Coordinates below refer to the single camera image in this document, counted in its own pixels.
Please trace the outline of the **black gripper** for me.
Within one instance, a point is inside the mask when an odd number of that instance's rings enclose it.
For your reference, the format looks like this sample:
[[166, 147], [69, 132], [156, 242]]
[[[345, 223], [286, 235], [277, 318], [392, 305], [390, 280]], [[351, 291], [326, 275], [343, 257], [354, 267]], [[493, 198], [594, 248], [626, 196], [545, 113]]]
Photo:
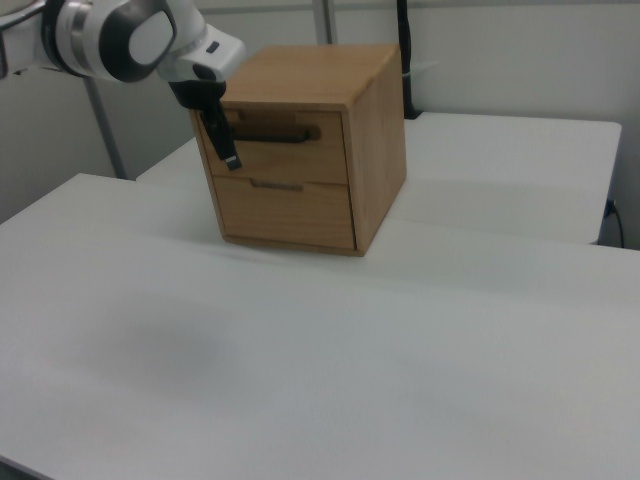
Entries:
[[212, 80], [187, 80], [170, 82], [178, 103], [190, 110], [199, 110], [200, 118], [207, 136], [214, 147], [218, 158], [230, 171], [242, 167], [229, 126], [221, 105], [221, 98], [226, 92], [225, 82]]

